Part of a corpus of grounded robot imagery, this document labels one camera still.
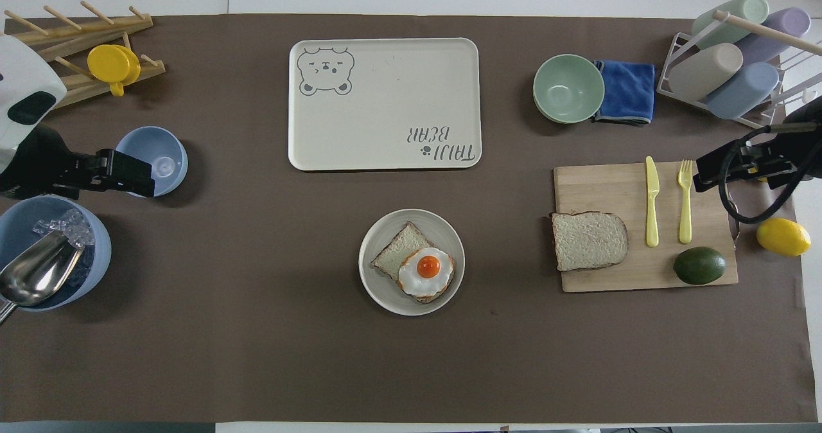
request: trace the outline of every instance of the yellow fork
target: yellow fork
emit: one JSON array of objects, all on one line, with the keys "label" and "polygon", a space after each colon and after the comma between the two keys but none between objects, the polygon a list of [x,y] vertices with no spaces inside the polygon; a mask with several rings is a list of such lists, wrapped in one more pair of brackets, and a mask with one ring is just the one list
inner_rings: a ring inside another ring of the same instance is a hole
[{"label": "yellow fork", "polygon": [[676,175],[676,182],[682,188],[682,215],[679,219],[679,241],[690,243],[690,175],[694,170],[693,160],[683,160]]}]

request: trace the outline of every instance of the cup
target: cup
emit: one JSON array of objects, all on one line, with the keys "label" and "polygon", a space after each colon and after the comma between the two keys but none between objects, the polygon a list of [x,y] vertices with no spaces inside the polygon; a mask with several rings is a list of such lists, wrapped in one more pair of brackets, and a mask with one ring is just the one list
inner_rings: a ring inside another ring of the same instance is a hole
[{"label": "cup", "polygon": [[669,87],[682,100],[702,99],[731,79],[742,67],[742,52],[730,43],[701,50],[669,71]]},{"label": "cup", "polygon": [[131,49],[118,44],[100,44],[89,52],[89,71],[101,82],[109,84],[111,93],[123,95],[124,85],[130,85],[140,76],[140,59]]},{"label": "cup", "polygon": [[129,132],[115,150],[152,165],[155,197],[177,189],[188,172],[185,147],[168,129],[159,126],[143,126]]},{"label": "cup", "polygon": [[708,110],[721,119],[738,119],[773,92],[779,82],[776,67],[766,62],[746,65],[705,97]]},{"label": "cup", "polygon": [[[693,25],[690,27],[690,34],[696,35],[707,27],[708,24],[713,21],[713,13],[717,10],[730,12],[730,14],[752,21],[753,23],[763,23],[765,18],[768,17],[769,11],[766,0],[731,0],[696,17],[696,20],[694,20]],[[705,38],[697,41],[696,46],[699,49],[707,49],[714,46],[714,44],[736,43],[736,41],[742,40],[742,38],[749,35],[749,33],[750,32],[744,28],[723,23],[719,28],[705,36]]]},{"label": "cup", "polygon": [[[787,8],[768,15],[762,25],[802,38],[810,29],[810,15],[799,8]],[[781,41],[755,33],[737,41],[736,45],[742,51],[742,65],[768,62],[789,47]]]}]

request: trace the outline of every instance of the yellow cup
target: yellow cup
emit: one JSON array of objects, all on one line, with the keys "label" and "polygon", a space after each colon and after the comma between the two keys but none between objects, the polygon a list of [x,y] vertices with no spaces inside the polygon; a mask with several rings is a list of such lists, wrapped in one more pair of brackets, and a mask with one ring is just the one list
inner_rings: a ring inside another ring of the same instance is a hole
[{"label": "yellow cup", "polygon": [[140,59],[131,49],[117,44],[100,44],[89,52],[89,71],[101,82],[106,82],[115,96],[122,96],[124,85],[130,85],[140,76]]}]

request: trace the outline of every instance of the wooden rack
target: wooden rack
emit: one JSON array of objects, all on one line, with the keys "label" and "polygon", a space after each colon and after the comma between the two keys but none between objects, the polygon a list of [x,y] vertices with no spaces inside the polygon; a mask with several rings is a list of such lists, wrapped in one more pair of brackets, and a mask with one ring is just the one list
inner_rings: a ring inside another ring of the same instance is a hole
[{"label": "wooden rack", "polygon": [[[108,84],[95,78],[88,70],[65,60],[65,57],[120,39],[123,40],[124,46],[132,49],[128,36],[153,26],[152,16],[136,10],[134,6],[128,8],[134,15],[109,18],[85,1],[80,1],[80,5],[96,15],[99,20],[77,23],[50,6],[43,6],[45,11],[62,21],[65,26],[42,28],[12,11],[3,11],[4,14],[30,29],[30,31],[12,36],[32,47],[46,62],[58,62],[76,73],[61,76],[68,93],[54,108],[64,107],[109,92]],[[161,60],[153,60],[145,54],[140,57],[144,62],[140,62],[141,73],[136,81],[140,82],[165,73],[165,65]]]}]

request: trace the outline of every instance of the scoop handle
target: scoop handle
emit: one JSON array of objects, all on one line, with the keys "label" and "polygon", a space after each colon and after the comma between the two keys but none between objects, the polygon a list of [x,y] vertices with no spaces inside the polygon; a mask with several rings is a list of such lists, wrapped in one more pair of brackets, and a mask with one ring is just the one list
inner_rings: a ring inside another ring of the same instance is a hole
[{"label": "scoop handle", "polygon": [[11,301],[6,303],[2,310],[0,310],[0,325],[3,325],[3,322],[11,315],[12,311],[17,309],[17,303],[12,303]]}]

